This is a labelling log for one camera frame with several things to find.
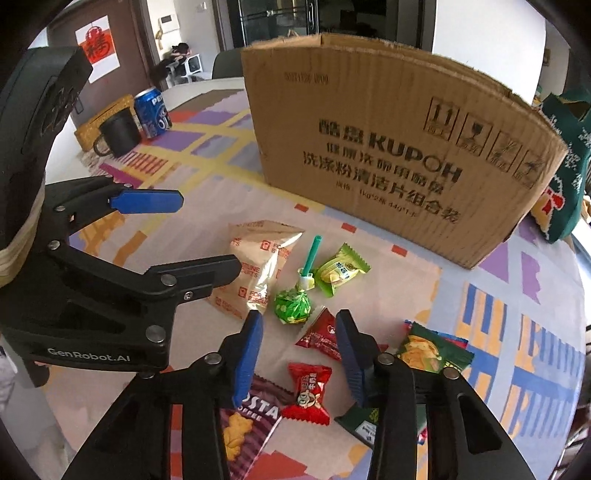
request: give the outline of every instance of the mug handle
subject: mug handle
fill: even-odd
[[[92,144],[92,149],[95,151],[95,153],[99,156],[99,157],[107,157],[109,155],[112,154],[111,150],[107,150],[106,152],[101,152],[98,148],[96,148],[96,145],[98,144],[98,142],[100,141],[101,138],[103,138],[104,135],[100,134],[98,137],[96,137],[95,142]]]

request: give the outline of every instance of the candy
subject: candy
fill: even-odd
[[[335,317],[324,305],[315,308],[302,330],[304,335],[295,343],[296,345],[316,348],[340,362],[339,348],[336,345]],[[378,346],[382,352],[388,348],[388,345]]]
[[[332,374],[324,365],[289,364],[291,377],[297,390],[295,405],[289,405],[281,414],[287,419],[309,421],[319,425],[330,424],[330,416],[322,405],[324,386]]]
[[[326,296],[332,297],[338,287],[370,269],[355,250],[348,244],[343,244],[334,257],[314,272],[314,280]]]

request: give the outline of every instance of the pepsi can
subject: pepsi can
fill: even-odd
[[[162,100],[162,93],[152,87],[137,94],[134,100],[135,113],[148,138],[162,135],[173,123]]]

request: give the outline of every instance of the colorful tablecloth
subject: colorful tablecloth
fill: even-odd
[[[551,473],[577,404],[583,374],[584,291],[573,252],[548,245],[526,219],[478,268],[464,270],[399,236],[264,183],[244,91],[212,92],[171,113],[174,126],[135,151],[105,161],[96,174],[142,188],[179,189],[174,215],[113,213],[72,237],[72,245],[137,272],[150,265],[225,252],[229,223],[280,220],[306,229],[276,289],[292,286],[314,235],[324,236],[319,259],[348,242],[372,265],[362,278],[315,303],[336,313],[350,308],[360,330],[396,341],[403,319],[466,337],[475,353],[464,373],[523,454],[536,478]],[[287,388],[288,361],[333,367],[326,406],[331,416],[353,403],[340,365],[294,346],[296,327],[271,311],[257,372]],[[238,322],[206,300],[177,310],[171,366],[182,368],[215,350]],[[132,374],[52,367],[46,396],[66,437],[78,448]],[[171,473],[181,476],[178,411]],[[427,446],[418,450],[426,478]],[[365,479],[371,451],[333,422],[329,427],[283,420],[249,480]]]

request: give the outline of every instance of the black mug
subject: black mug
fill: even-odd
[[[95,140],[92,148],[100,157],[106,157],[111,154],[114,157],[125,155],[133,150],[133,148],[142,140],[139,129],[137,125],[135,125],[134,117],[129,108],[124,108],[113,116],[110,116],[100,125],[99,130],[101,134]],[[101,138],[105,139],[105,142],[109,147],[107,152],[101,152],[96,148],[96,144]]]

